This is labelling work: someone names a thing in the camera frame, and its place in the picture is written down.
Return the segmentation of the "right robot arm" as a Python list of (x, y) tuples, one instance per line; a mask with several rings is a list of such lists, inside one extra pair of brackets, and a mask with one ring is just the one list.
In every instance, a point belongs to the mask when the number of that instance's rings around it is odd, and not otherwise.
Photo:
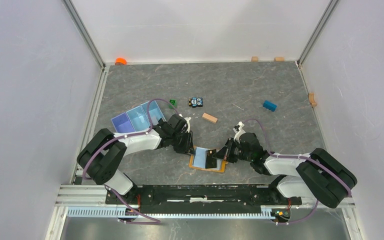
[(334, 209), (351, 196), (358, 183), (356, 176), (323, 148), (304, 154), (280, 154), (264, 149), (251, 132), (229, 138), (211, 157), (229, 163), (246, 161), (259, 174), (280, 176), (268, 191), (275, 204), (294, 197), (315, 198)]

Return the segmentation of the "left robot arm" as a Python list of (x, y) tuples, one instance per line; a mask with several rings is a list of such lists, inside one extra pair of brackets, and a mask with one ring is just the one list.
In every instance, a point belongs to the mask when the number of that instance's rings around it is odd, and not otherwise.
[(97, 185), (116, 191), (125, 204), (137, 198), (134, 182), (119, 170), (124, 156), (137, 152), (172, 147), (178, 154), (193, 155), (193, 132), (190, 117), (173, 114), (169, 120), (160, 119), (157, 125), (144, 131), (113, 133), (100, 129), (77, 156), (83, 174)]

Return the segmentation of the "orange card holder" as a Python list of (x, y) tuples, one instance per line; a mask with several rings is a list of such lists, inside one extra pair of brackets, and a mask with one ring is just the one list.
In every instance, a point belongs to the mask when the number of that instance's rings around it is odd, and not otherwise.
[(192, 169), (224, 173), (227, 162), (213, 157), (217, 153), (217, 149), (209, 149), (194, 146), (195, 154), (190, 156), (188, 166)]

